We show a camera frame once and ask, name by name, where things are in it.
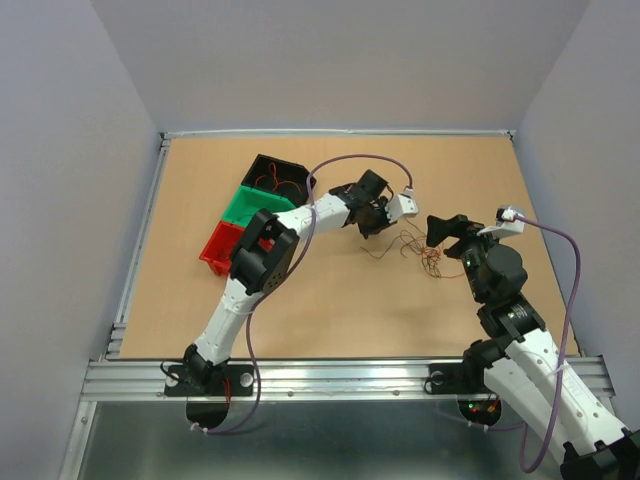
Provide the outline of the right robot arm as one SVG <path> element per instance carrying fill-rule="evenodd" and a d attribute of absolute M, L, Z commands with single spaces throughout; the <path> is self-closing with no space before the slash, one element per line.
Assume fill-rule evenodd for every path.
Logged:
<path fill-rule="evenodd" d="M 638 432 L 612 414 L 569 364 L 567 343 L 554 341 L 522 293 L 528 274 L 521 255 L 500 242 L 529 222 L 513 207 L 500 208 L 491 227 L 464 215 L 426 220 L 427 247 L 454 239 L 443 252 L 462 263 L 488 336 L 464 352 L 460 382 L 470 391 L 496 394 L 517 412 L 526 432 L 539 436 L 534 460 L 519 455 L 523 472 L 536 471 L 551 454 L 565 479 L 636 479 Z"/>

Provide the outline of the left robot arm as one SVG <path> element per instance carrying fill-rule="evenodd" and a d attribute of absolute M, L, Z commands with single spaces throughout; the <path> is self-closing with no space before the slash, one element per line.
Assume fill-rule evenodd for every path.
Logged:
<path fill-rule="evenodd" d="M 221 298 L 204 331 L 185 350 L 185 381 L 210 395 L 222 384 L 235 339 L 256 305 L 287 278 L 298 245 L 315 233 L 356 224 L 367 237 L 390 224 L 388 182 L 371 170 L 290 211 L 258 210 L 232 249 Z"/>

